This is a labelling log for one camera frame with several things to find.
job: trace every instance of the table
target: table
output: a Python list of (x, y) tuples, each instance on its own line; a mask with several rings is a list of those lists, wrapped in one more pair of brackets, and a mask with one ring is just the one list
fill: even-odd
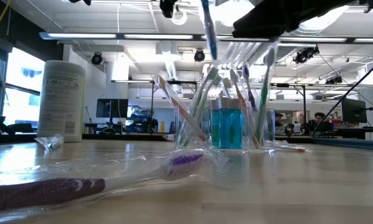
[[(309, 153), (231, 154), (227, 174), (202, 184), (151, 185), (82, 210), (19, 223), (373, 223), (373, 151), (308, 145)], [(114, 152), (172, 150), (170, 142), (83, 140), (45, 155), (35, 143), (0, 146), (0, 169)]]

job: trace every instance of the ceiling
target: ceiling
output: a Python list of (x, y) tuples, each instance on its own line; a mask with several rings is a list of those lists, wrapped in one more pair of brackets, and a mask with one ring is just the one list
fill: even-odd
[[(162, 33), (162, 34), (203, 34), (203, 26), (198, 14), (199, 0), (182, 0), (181, 9), (187, 12), (184, 25), (175, 25), (164, 18), (157, 2), (146, 3), (138, 0), (135, 4), (86, 6), (84, 3), (71, 4), (64, 0), (16, 0), (11, 7), (50, 32), (122, 32), (122, 33)], [(320, 35), (327, 36), (373, 36), (373, 11), (364, 14), (363, 7), (346, 11), (336, 22), (327, 27)], [(231, 34), (233, 28), (216, 23), (216, 32)], [(122, 45), (134, 61), (131, 75), (153, 74), (165, 69), (163, 62), (155, 61), (157, 41), (149, 40), (89, 40), (81, 45)], [(205, 42), (177, 41), (182, 60), (176, 61), (177, 70), (202, 71), (204, 63), (195, 63), (195, 49), (203, 49), (209, 55)], [(228, 43), (219, 43), (219, 58), (224, 57)], [(315, 82), (320, 75), (343, 68), (343, 77), (347, 82), (356, 78), (356, 68), (373, 61), (373, 45), (334, 45), (320, 44), (319, 49), (324, 59), (319, 56), (306, 65), (293, 69), (291, 58), (286, 59), (275, 70), (275, 82)]]

